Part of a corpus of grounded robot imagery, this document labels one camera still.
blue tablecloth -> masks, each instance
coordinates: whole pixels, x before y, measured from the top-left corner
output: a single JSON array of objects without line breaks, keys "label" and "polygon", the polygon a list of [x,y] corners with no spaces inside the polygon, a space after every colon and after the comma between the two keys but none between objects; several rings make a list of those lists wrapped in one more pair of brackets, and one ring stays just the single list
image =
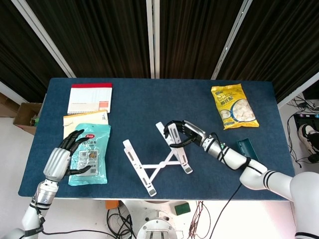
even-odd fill
[{"label": "blue tablecloth", "polygon": [[[67,115],[71,84],[113,83],[109,124],[111,136],[106,153],[108,184],[69,186],[66,177],[59,183],[57,197],[149,199],[149,195],[126,157],[122,142],[131,141],[143,164],[159,163],[169,147],[155,124],[188,120],[206,132],[216,132],[221,141],[237,149],[236,141],[249,138],[259,160],[269,169],[293,176],[292,163],[269,82],[211,81],[180,79],[53,78],[26,164],[19,195],[32,196],[44,180],[43,169],[53,148],[63,137],[63,116]],[[212,86],[241,83],[258,128],[223,130]],[[157,195],[152,199],[226,200],[239,185],[241,170],[232,171],[195,144],[185,148],[193,169],[189,175],[180,166],[168,166],[153,181]],[[245,187],[235,197],[242,200],[283,200],[269,191]]]}]

curtain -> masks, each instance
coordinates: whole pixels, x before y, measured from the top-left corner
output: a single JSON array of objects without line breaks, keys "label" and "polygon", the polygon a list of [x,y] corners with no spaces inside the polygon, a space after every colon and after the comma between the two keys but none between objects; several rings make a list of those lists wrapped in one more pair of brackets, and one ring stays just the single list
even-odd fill
[{"label": "curtain", "polygon": [[0,1],[0,15],[0,81],[42,102],[50,78],[66,76],[10,0]]},{"label": "curtain", "polygon": [[150,77],[145,0],[27,0],[77,77]]},{"label": "curtain", "polygon": [[160,78],[210,79],[242,0],[161,0]]},{"label": "curtain", "polygon": [[319,1],[255,0],[218,79],[270,81],[277,101],[319,71]]}]

red and white notebook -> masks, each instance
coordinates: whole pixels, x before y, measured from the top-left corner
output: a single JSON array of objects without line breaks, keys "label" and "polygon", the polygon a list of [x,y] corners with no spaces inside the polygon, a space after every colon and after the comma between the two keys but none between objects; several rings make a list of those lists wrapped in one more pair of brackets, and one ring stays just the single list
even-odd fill
[{"label": "red and white notebook", "polygon": [[112,83],[73,84],[68,115],[111,111]]}]

food package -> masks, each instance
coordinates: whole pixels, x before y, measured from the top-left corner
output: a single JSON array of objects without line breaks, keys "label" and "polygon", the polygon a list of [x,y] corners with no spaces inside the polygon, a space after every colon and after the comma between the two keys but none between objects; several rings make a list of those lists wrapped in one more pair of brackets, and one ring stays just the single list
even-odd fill
[{"label": "food package", "polygon": [[213,86],[218,112],[223,120],[224,129],[244,127],[259,127],[241,84],[230,86]]},{"label": "food package", "polygon": [[84,129],[79,138],[90,139],[81,143],[72,155],[70,169],[81,169],[88,165],[91,168],[82,174],[71,175],[69,185],[106,184],[105,153],[111,127],[107,124],[80,123],[76,130]]}]

shoe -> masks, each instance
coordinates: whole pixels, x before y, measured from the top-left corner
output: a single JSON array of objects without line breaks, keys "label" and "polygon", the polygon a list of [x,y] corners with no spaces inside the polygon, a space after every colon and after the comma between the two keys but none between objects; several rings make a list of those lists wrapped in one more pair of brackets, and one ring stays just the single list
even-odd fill
[{"label": "shoe", "polygon": [[303,124],[298,129],[298,137],[310,154],[319,154],[319,132],[309,124]]}]

